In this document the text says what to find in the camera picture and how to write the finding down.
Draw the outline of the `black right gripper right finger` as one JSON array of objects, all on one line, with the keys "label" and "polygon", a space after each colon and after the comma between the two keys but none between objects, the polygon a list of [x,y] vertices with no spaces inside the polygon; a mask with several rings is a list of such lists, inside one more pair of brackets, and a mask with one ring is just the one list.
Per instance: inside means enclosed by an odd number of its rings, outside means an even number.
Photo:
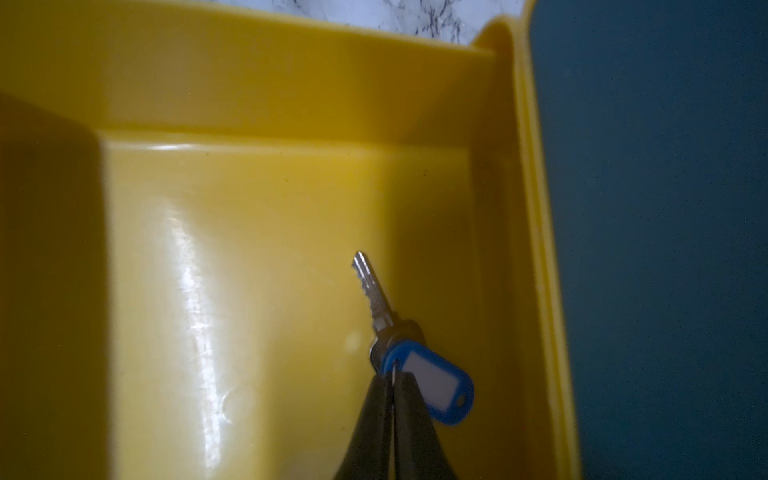
[{"label": "black right gripper right finger", "polygon": [[395,372],[393,388],[395,478],[456,480],[415,376]]}]

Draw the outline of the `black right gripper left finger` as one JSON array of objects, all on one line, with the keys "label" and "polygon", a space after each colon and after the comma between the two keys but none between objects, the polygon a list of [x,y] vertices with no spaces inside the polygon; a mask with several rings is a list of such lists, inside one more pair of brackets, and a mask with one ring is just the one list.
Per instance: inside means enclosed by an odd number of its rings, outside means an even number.
[{"label": "black right gripper left finger", "polygon": [[393,385],[390,376],[374,375],[336,480],[389,478],[393,428]]}]

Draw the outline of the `key with blue tag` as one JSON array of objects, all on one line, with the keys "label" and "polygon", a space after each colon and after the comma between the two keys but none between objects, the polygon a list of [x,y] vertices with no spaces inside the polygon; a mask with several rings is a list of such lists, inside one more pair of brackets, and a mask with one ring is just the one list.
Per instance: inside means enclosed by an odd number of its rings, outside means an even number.
[{"label": "key with blue tag", "polygon": [[375,339],[369,360],[380,375],[403,371],[415,376],[430,416],[457,425],[469,415],[474,398],[470,375],[426,344],[419,324],[400,317],[388,302],[368,256],[358,251],[352,260],[368,299]]}]

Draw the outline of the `yellow bottom drawer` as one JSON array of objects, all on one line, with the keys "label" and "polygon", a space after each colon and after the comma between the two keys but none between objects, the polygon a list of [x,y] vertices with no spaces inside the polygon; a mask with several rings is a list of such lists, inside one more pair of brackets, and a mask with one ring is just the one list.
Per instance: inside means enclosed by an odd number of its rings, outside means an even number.
[{"label": "yellow bottom drawer", "polygon": [[1,5],[1,475],[330,479],[353,269],[465,369],[462,479],[577,479],[531,17],[467,46],[194,1]]}]

